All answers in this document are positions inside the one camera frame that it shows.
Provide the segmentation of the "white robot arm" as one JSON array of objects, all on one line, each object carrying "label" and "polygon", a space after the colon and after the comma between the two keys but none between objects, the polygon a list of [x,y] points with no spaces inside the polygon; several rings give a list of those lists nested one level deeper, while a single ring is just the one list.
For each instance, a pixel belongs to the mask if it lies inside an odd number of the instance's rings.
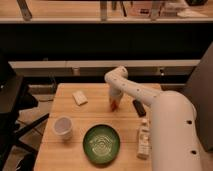
[{"label": "white robot arm", "polygon": [[177,91],[162,91],[128,79],[119,66],[104,76],[110,103],[120,103],[124,93],[147,105],[151,111],[152,171],[202,171],[197,116],[194,105]]}]

